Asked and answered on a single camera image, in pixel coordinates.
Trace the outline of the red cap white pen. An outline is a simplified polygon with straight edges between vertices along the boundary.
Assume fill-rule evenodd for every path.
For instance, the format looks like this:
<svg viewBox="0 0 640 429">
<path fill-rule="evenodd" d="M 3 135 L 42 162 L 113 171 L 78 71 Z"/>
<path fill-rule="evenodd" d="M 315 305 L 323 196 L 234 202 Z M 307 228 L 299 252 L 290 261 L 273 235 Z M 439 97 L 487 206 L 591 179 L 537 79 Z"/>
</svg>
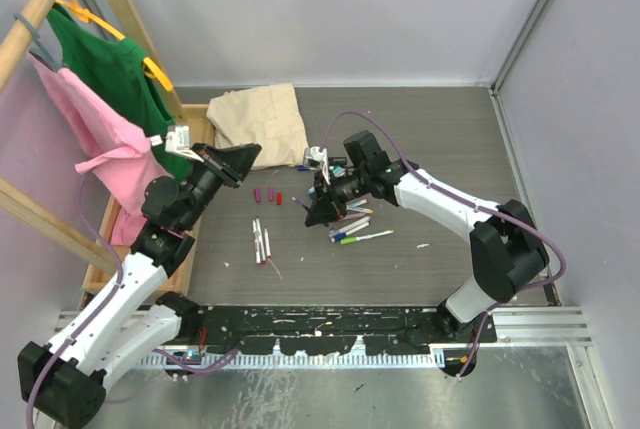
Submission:
<svg viewBox="0 0 640 429">
<path fill-rule="evenodd" d="M 263 229 L 263 240 L 264 240 L 265 257 L 268 260 L 272 258 L 272 251 L 271 251 L 270 235 L 267 228 Z"/>
</svg>

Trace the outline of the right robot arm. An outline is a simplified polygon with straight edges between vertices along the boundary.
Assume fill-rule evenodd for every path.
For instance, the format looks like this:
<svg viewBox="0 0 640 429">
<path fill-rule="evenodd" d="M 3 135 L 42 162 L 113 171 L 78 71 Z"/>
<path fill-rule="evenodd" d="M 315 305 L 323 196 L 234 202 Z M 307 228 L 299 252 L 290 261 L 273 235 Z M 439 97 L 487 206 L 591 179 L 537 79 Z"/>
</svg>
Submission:
<svg viewBox="0 0 640 429">
<path fill-rule="evenodd" d="M 337 222 L 349 203 L 370 195 L 421 214 L 468 243 L 472 274 L 436 309 L 437 330 L 447 341 L 465 340 L 477 316 L 512 300 L 548 265 L 544 243 L 522 203 L 474 198 L 414 163 L 393 161 L 367 130 L 347 138 L 344 148 L 348 164 L 342 175 L 332 170 L 326 150 L 304 152 L 304 165 L 315 173 L 306 226 Z"/>
</svg>

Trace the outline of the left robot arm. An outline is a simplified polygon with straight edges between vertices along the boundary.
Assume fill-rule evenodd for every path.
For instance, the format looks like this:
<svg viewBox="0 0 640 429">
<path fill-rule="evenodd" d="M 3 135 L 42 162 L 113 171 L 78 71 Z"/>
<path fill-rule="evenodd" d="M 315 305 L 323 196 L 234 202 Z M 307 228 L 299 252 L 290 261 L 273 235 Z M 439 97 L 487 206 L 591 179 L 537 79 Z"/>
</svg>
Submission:
<svg viewBox="0 0 640 429">
<path fill-rule="evenodd" d="M 152 180 L 144 191 L 145 224 L 129 253 L 76 318 L 46 344 L 28 343 L 17 358 L 26 425 L 43 413 L 68 428 L 85 427 L 114 384 L 143 356 L 174 341 L 194 342 L 198 304 L 168 291 L 138 322 L 130 316 L 177 271 L 195 244 L 190 232 L 221 187 L 239 187 L 261 152 L 256 143 L 216 149 L 195 143 L 187 177 Z"/>
</svg>

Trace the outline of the green cap rainbow pen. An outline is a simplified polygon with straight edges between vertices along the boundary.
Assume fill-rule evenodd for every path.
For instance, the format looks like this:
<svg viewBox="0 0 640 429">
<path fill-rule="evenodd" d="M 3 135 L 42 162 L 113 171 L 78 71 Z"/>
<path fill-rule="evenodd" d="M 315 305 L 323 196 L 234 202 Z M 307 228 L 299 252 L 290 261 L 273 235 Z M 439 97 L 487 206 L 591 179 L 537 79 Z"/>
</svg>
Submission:
<svg viewBox="0 0 640 429">
<path fill-rule="evenodd" d="M 376 239 L 376 238 L 380 238 L 380 237 L 389 236 L 389 235 L 392 235 L 394 233 L 395 233 L 394 230 L 385 230 L 385 231 L 380 231 L 380 232 L 373 233 L 373 234 L 366 234 L 366 235 L 362 235 L 362 236 L 345 237 L 345 238 L 340 240 L 340 244 L 341 245 L 353 244 L 353 243 L 357 243 L 357 242 L 361 242 L 361 241 L 367 241 L 367 240 L 371 240 L 371 239 Z"/>
</svg>

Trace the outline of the dark purple clear pen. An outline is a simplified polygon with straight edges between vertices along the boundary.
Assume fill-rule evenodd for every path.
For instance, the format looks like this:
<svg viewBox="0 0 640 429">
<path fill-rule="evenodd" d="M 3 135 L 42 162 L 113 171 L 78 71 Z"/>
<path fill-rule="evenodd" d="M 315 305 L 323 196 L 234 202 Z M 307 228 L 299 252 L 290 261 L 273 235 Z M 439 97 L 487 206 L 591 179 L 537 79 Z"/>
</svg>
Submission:
<svg viewBox="0 0 640 429">
<path fill-rule="evenodd" d="M 304 209 L 305 211 L 309 212 L 310 211 L 310 207 L 307 206 L 302 200 L 300 200 L 299 198 L 293 197 L 292 196 L 292 201 L 297 204 L 298 206 L 300 206 L 302 209 Z"/>
</svg>

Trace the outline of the magenta end rainbow pen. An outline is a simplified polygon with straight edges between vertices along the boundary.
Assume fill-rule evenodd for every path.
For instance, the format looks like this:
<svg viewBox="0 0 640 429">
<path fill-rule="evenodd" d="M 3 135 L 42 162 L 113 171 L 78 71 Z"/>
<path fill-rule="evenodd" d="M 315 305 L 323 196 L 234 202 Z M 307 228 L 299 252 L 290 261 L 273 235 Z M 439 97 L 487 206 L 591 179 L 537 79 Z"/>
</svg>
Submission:
<svg viewBox="0 0 640 429">
<path fill-rule="evenodd" d="M 261 225 L 260 219 L 258 217 L 256 217 L 255 223 L 256 223 L 256 239 L 257 239 L 258 244 L 259 244 L 260 263 L 264 264 L 266 262 L 266 258 L 267 258 L 267 256 L 266 256 L 266 246 L 265 246 L 265 242 L 264 242 L 264 238 L 263 238 L 262 225 Z"/>
</svg>

